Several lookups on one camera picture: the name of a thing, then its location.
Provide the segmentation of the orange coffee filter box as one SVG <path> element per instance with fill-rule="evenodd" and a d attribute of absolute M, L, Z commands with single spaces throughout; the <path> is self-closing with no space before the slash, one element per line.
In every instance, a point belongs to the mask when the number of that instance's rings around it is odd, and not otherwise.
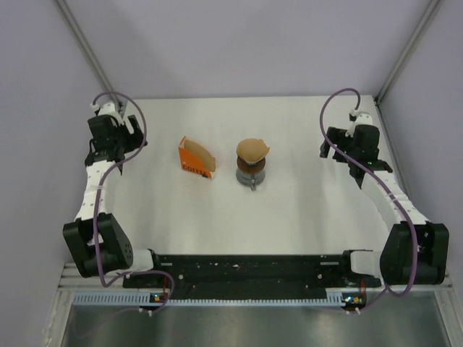
<path fill-rule="evenodd" d="M 203 178 L 213 179 L 216 171 L 212 172 L 204 168 L 201 159 L 199 159 L 199 157 L 197 157 L 195 154 L 191 153 L 189 150 L 186 150 L 184 148 L 184 141 L 186 139 L 191 138 L 183 136 L 178 146 L 179 160 L 182 170 L 187 171 L 191 174 L 202 176 Z"/>

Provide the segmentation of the single brown paper filter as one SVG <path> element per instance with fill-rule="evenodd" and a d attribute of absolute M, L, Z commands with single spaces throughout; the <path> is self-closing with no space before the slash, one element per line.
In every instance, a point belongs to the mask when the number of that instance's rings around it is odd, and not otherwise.
<path fill-rule="evenodd" d="M 237 145 L 237 155 L 246 163 L 257 163 L 264 159 L 270 148 L 262 139 L 248 138 Z"/>

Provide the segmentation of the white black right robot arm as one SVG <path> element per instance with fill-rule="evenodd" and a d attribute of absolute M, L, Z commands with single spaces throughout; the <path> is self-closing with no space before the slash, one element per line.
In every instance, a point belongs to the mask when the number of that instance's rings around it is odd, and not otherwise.
<path fill-rule="evenodd" d="M 349 166 L 349 175 L 376 206 L 389 230 L 379 256 L 381 277 L 389 285 L 406 285 L 415 274 L 417 285 L 438 285 L 444 281 L 449 248 L 449 230 L 430 222 L 401 190 L 392 167 L 379 155 L 380 131 L 361 124 L 349 134 L 329 127 L 320 146 L 320 157 Z"/>

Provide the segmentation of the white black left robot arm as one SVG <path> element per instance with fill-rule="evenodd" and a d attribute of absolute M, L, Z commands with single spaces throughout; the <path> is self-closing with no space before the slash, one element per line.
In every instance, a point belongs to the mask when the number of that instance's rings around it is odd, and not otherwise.
<path fill-rule="evenodd" d="M 134 249 L 113 214 L 116 186 L 126 155 L 143 144 L 144 134 L 135 116 L 119 123 L 115 116 L 88 120 L 93 138 L 85 158 L 87 183 L 75 219 L 63 227 L 64 240 L 78 272 L 84 278 L 116 271 L 139 271 L 147 286 L 159 285 L 164 270 L 150 249 Z"/>

